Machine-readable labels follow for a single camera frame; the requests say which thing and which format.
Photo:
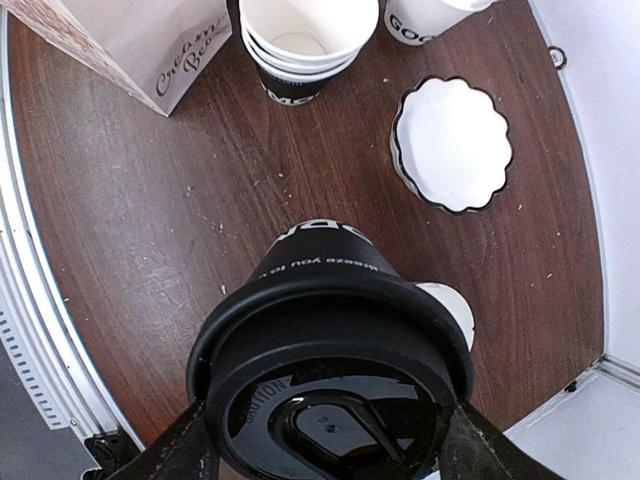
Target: white panel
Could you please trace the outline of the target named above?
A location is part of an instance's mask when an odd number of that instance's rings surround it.
[[[640,478],[640,394],[595,372],[507,432],[567,480]]]
[[[640,366],[640,1],[531,0],[561,72],[597,197],[607,353]]]

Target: white paper bag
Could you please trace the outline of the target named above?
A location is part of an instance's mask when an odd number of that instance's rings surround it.
[[[226,0],[0,0],[49,43],[169,115],[231,36]]]

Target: metal frame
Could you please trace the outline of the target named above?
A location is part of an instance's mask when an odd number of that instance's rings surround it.
[[[2,9],[0,339],[50,428],[71,426],[80,440],[121,428],[144,448],[93,365],[47,260],[13,124],[8,43],[8,13]]]

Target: white scalloped dish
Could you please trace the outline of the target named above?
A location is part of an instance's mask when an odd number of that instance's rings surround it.
[[[460,78],[429,78],[400,102],[391,133],[398,175],[429,203],[486,207],[507,181],[513,150],[491,97]]]

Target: gray floor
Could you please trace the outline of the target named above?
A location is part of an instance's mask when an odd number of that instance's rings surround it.
[[[0,344],[0,480],[80,479],[95,466],[70,428],[49,430]]]

